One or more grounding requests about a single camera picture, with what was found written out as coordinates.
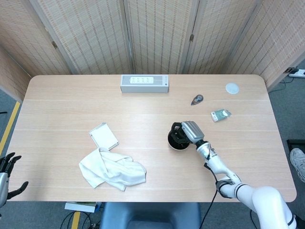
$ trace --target white device with buttons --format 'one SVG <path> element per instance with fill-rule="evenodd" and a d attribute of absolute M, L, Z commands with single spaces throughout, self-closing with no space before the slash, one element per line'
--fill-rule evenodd
<path fill-rule="evenodd" d="M 168 75 L 122 75 L 123 93 L 168 93 Z"/>

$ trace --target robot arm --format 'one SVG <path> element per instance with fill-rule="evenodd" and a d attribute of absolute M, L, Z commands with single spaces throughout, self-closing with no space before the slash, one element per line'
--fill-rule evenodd
<path fill-rule="evenodd" d="M 10 174 L 16 161 L 21 158 L 21 156 L 13 157 L 14 155 L 15 153 L 10 153 L 6 155 L 6 157 L 0 159 L 0 208 L 6 204 L 8 199 L 11 199 L 23 192 L 29 183 L 26 181 L 19 189 L 9 192 Z"/>
<path fill-rule="evenodd" d="M 205 167 L 224 177 L 216 182 L 217 191 L 224 198 L 236 198 L 257 213 L 261 229 L 295 229 L 296 221 L 281 194 L 273 187 L 253 188 L 223 163 L 211 144 L 204 141 L 204 134 L 193 121 L 174 123 L 169 133 L 170 145 L 175 149 L 196 145 L 197 152 L 205 159 Z"/>

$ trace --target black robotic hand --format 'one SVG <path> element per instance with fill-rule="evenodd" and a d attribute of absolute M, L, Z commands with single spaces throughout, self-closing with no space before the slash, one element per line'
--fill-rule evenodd
<path fill-rule="evenodd" d="M 8 199 L 23 192 L 29 184 L 29 182 L 26 181 L 19 189 L 9 192 L 10 173 L 12 172 L 16 161 L 21 158 L 21 156 L 13 157 L 14 155 L 15 153 L 10 153 L 0 159 L 0 208 L 5 205 Z"/>

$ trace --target wooden table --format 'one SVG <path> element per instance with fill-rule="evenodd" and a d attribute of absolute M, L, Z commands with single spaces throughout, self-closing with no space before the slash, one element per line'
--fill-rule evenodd
<path fill-rule="evenodd" d="M 195 121 L 226 165 L 244 183 L 273 186 L 285 201 L 296 197 L 268 93 L 257 75 L 169 75 L 168 94 L 123 94 L 120 75 L 45 75 L 28 87 L 8 152 L 22 155 L 10 190 L 29 181 L 13 200 L 210 202 L 215 181 L 190 146 L 167 143 L 173 122 Z M 231 95 L 225 85 L 237 83 Z M 190 106 L 202 94 L 204 101 Z M 232 116 L 214 123 L 211 111 Z M 89 131 L 106 122 L 120 145 L 112 151 L 147 169 L 147 182 L 121 192 L 104 183 L 93 189 L 78 163 L 96 148 Z M 236 201 L 217 195 L 215 201 Z"/>

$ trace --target gray chair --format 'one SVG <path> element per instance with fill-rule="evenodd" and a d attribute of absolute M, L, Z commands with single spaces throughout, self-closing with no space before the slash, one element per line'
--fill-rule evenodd
<path fill-rule="evenodd" d="M 199 203 L 105 203 L 101 229 L 198 229 Z"/>

